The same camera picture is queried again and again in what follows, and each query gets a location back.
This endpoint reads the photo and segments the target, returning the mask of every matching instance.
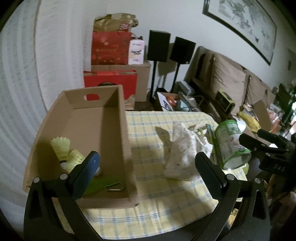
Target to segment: white curtain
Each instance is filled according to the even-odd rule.
[[[0,208],[19,233],[36,133],[62,90],[83,87],[93,20],[105,10],[104,0],[24,0],[0,33]]]

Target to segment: red gift bag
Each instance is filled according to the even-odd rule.
[[[137,86],[137,72],[135,70],[84,72],[85,87],[105,85],[122,85],[126,110],[134,109]],[[86,99],[92,101],[99,98],[97,95],[87,95]]]
[[[130,32],[93,32],[91,64],[127,64],[130,41]]]

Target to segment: tin can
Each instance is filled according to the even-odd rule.
[[[247,163],[251,152],[239,143],[241,131],[234,120],[222,122],[215,131],[216,142],[221,152],[221,166],[233,170]]]

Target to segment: tablecloth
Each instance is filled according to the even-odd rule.
[[[130,239],[169,232],[211,213],[217,201],[202,180],[188,182],[163,178],[170,155],[174,121],[187,127],[217,123],[202,112],[126,112],[128,136],[137,179],[140,204],[116,210],[82,209],[87,220],[104,239]],[[241,168],[232,173],[246,180]],[[64,228],[70,226],[62,219]]]

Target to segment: black speaker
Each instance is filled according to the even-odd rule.
[[[170,33],[150,30],[147,59],[150,61],[166,62],[168,60],[168,46]]]
[[[179,64],[189,64],[194,52],[196,43],[176,37],[170,59]]]

